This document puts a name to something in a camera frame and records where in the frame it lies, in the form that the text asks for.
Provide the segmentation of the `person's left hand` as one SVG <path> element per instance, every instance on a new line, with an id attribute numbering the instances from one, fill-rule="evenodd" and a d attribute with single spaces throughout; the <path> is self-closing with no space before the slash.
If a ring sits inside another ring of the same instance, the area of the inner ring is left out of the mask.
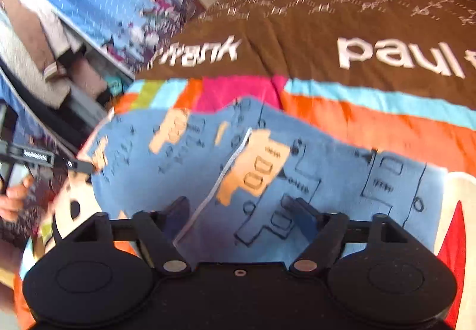
<path id="1" fill-rule="evenodd" d="M 32 175 L 27 175 L 20 184 L 7 188 L 6 193 L 0 198 L 1 219 L 8 222 L 18 219 L 19 213 L 24 209 L 24 200 L 29 188 L 33 183 Z"/>

